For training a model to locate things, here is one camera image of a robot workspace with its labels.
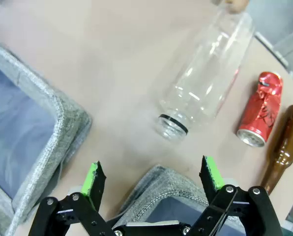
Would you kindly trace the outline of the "person's right hand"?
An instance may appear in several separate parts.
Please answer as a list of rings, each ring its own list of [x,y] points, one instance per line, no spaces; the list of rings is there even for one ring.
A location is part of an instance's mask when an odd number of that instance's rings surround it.
[[[222,0],[220,3],[224,5],[231,14],[238,14],[246,9],[249,0]]]

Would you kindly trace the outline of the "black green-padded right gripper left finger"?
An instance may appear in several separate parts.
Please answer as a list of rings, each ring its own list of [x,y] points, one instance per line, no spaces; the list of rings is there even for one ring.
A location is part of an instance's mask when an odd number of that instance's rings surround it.
[[[106,176],[100,162],[91,164],[80,192],[64,199],[44,198],[31,225],[30,236],[64,236],[72,224],[81,224],[89,236],[114,236],[99,214]]]

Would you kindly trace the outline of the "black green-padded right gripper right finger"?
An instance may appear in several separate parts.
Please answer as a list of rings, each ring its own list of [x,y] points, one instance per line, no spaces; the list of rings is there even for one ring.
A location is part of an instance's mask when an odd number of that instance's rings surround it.
[[[209,205],[190,228],[191,236],[214,236],[228,217],[237,217],[248,236],[283,234],[274,207],[261,186],[247,191],[225,184],[211,156],[203,156],[199,173]]]

